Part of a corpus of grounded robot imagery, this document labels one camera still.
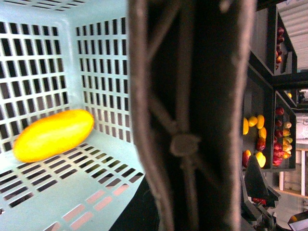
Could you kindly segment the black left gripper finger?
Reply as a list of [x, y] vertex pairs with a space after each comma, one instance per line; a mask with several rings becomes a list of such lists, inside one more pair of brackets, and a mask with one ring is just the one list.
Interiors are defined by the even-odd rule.
[[250, 156], [248, 160], [244, 182], [248, 196], [252, 198], [269, 197], [267, 183], [255, 155]]

